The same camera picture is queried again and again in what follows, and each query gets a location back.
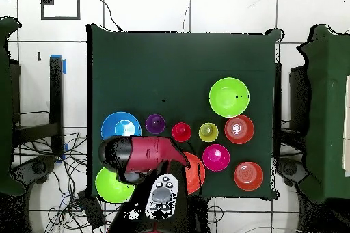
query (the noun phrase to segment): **red bowl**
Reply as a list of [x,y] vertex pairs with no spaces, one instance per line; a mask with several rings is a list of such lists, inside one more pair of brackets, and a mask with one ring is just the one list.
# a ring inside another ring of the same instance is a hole
[[191,137],[191,134],[191,127],[184,122],[178,122],[172,128],[172,137],[175,141],[178,141],[179,143],[188,141]]
[[183,152],[183,154],[187,157],[190,164],[189,168],[185,168],[187,192],[190,195],[203,185],[205,180],[205,168],[202,161],[194,154],[190,154],[189,152]]
[[264,173],[257,163],[243,162],[236,167],[233,178],[240,189],[253,191],[263,183]]
[[245,115],[230,118],[225,124],[225,136],[231,143],[247,143],[253,134],[253,122]]

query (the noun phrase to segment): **purple cup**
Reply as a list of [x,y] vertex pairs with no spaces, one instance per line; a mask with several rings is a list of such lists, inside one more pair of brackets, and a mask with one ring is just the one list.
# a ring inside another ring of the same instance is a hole
[[203,152],[204,165],[213,172],[222,171],[230,163],[230,153],[224,146],[215,143]]
[[164,131],[165,120],[159,114],[152,114],[146,120],[146,129],[148,132],[157,135]]

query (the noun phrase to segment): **blue bowl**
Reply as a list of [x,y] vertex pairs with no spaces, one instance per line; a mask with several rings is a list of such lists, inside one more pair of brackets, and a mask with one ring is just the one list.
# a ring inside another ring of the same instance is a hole
[[101,137],[107,139],[114,135],[141,135],[139,121],[130,113],[119,111],[109,115],[102,123]]

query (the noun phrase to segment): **black frame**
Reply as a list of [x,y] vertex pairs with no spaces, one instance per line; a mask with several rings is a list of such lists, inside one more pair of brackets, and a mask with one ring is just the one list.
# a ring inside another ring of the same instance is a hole
[[[19,76],[21,67],[18,61],[10,61],[12,80],[12,102],[14,109],[13,122],[19,122],[20,116],[20,91]],[[45,137],[51,137],[51,149],[55,156],[64,153],[63,137],[63,82],[62,82],[62,61],[60,58],[50,58],[50,118],[48,124],[41,124],[29,127],[15,126],[13,132],[13,146],[17,147],[23,143],[35,141]]]

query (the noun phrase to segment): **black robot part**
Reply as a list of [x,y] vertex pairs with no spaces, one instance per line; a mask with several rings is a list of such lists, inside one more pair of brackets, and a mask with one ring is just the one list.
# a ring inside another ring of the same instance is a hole
[[98,155],[103,167],[120,173],[125,171],[132,150],[130,137],[113,136],[101,143]]

